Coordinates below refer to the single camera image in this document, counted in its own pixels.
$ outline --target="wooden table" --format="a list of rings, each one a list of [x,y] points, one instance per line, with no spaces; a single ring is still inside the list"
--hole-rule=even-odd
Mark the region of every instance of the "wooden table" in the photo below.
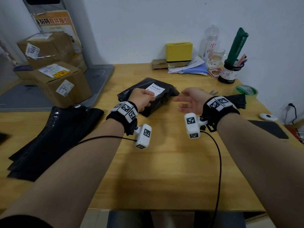
[[[150,64],[116,65],[96,107],[108,114],[118,102],[117,94],[151,77],[174,85],[179,91],[200,87],[219,95],[232,94],[231,85],[202,75],[168,74],[167,70],[152,70]],[[219,159],[214,142],[207,135],[190,140],[184,115],[177,111],[178,103],[169,101],[148,118],[138,116],[139,125],[152,126],[150,146],[141,150],[123,140],[101,182],[90,208],[100,209],[178,209],[214,210],[218,187]],[[258,100],[240,110],[246,119],[258,119],[260,113],[270,113]],[[0,132],[12,137],[0,146],[0,209],[7,208],[32,183],[6,178],[10,155],[18,151],[43,129],[49,112],[0,113]],[[301,144],[281,124],[290,137],[288,143]],[[212,133],[222,154],[221,210],[263,211],[251,187],[233,162],[218,133]]]

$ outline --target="plastic bottle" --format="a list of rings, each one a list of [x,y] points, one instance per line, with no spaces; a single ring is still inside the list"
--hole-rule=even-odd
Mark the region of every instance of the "plastic bottle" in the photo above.
[[[219,28],[215,25],[207,28],[206,30],[206,47],[204,49],[203,60],[207,61],[209,51],[213,51],[218,43]]]

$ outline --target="yellow tissue box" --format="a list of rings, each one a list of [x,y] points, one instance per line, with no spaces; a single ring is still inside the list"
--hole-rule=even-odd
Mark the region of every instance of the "yellow tissue box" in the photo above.
[[[192,43],[178,42],[166,44],[166,61],[191,61],[192,59]]]

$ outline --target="glass cup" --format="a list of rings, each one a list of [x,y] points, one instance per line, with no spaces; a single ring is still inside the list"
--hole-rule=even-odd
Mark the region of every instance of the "glass cup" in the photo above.
[[[215,48],[213,51],[209,52],[207,66],[212,68],[217,68],[221,65],[223,56],[226,50],[222,48]]]

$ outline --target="stack of cardboard boxes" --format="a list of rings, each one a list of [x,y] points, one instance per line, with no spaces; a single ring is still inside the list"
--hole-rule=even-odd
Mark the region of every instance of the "stack of cardboard boxes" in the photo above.
[[[92,96],[87,66],[63,32],[38,33],[17,43],[28,64],[14,69],[25,85],[37,85],[56,106],[66,108]]]

